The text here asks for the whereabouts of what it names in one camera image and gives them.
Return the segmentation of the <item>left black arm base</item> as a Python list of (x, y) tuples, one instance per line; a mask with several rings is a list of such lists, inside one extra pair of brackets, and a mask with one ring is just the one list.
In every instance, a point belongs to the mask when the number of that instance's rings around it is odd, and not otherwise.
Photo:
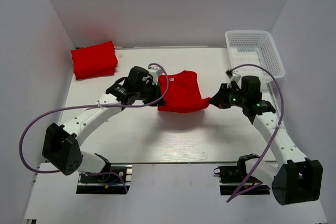
[[(111, 172), (118, 174), (127, 190), (129, 190), (132, 178), (132, 165), (111, 165)], [(117, 175), (107, 174), (88, 176), (80, 173), (77, 183), (76, 194), (78, 195), (126, 195), (123, 183)]]

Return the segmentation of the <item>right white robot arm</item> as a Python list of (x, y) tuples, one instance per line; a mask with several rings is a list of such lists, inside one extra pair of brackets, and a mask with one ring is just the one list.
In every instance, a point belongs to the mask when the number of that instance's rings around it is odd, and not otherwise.
[(323, 167), (318, 160), (310, 160), (281, 127), (273, 105), (262, 99), (258, 77), (244, 76), (241, 84), (236, 81), (221, 84), (209, 103), (219, 109), (241, 108), (243, 115), (262, 135), (277, 162), (274, 167), (264, 162), (262, 155), (239, 157), (233, 175), (238, 176), (241, 182), (239, 191), (233, 192), (233, 196), (241, 194), (245, 183), (254, 178), (271, 189), (280, 205), (319, 199)]

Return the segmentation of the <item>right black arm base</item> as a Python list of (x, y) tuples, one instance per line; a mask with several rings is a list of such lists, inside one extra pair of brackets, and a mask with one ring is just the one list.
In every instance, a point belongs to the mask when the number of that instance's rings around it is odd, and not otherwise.
[[(219, 191), (221, 196), (230, 196), (238, 187), (243, 177), (240, 176), (237, 166), (218, 166), (213, 170), (215, 176), (219, 178)], [(243, 195), (269, 195), (270, 189), (262, 184), (259, 187), (244, 193)]]

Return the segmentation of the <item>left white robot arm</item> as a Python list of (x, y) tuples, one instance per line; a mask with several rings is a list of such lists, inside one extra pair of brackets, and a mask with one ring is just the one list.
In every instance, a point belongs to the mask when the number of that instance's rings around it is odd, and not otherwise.
[(106, 89), (101, 98), (70, 121), (51, 124), (44, 140), (42, 155), (64, 175), (93, 174), (101, 182), (110, 178), (111, 163), (102, 155), (80, 149), (84, 141), (104, 122), (126, 108), (135, 107), (135, 101), (145, 106), (163, 105), (159, 77), (165, 70), (157, 63), (148, 68), (134, 66), (128, 76), (118, 79)]

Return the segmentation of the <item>folded red t shirt stack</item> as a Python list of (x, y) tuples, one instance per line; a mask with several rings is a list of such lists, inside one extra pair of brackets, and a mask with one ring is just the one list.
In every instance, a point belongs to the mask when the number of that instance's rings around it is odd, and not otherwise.
[(112, 41), (71, 51), (76, 80), (114, 75), (118, 65)]

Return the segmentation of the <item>white plastic basket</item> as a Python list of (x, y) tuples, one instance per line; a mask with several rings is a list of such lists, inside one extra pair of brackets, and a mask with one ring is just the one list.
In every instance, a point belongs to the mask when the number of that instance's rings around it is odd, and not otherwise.
[(258, 76), (262, 84), (272, 82), (260, 66), (276, 79), (285, 76), (280, 55), (271, 34), (263, 30), (230, 30), (225, 34), (230, 68), (241, 76)]

